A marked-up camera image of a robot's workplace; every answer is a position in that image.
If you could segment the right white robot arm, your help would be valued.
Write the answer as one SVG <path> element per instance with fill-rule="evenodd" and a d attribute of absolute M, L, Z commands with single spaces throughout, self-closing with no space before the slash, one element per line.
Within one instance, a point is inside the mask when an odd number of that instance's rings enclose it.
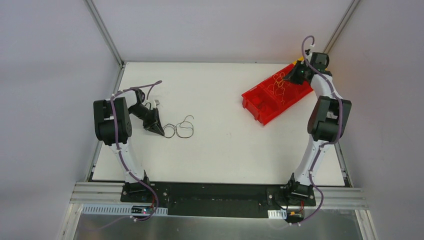
<path fill-rule="evenodd" d="M 307 83 L 317 101 L 307 123 L 308 144 L 302 160 L 283 188 L 284 200 L 290 205 L 314 199 L 313 181 L 330 146 L 343 136 L 352 103 L 343 99 L 327 70 L 329 56 L 326 53 L 304 51 L 285 80 L 293 84 Z"/>

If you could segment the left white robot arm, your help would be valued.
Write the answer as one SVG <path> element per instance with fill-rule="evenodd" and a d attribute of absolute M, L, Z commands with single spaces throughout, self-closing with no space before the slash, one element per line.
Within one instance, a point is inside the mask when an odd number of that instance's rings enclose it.
<path fill-rule="evenodd" d="M 145 131 L 165 135 L 158 108 L 146 100 L 147 95 L 141 89 L 133 87 L 117 92 L 109 100 L 93 102 L 96 138 L 112 150 L 123 171 L 123 202 L 144 203 L 155 199 L 149 177 L 142 164 L 137 161 L 131 143 L 131 115 L 142 121 Z"/>

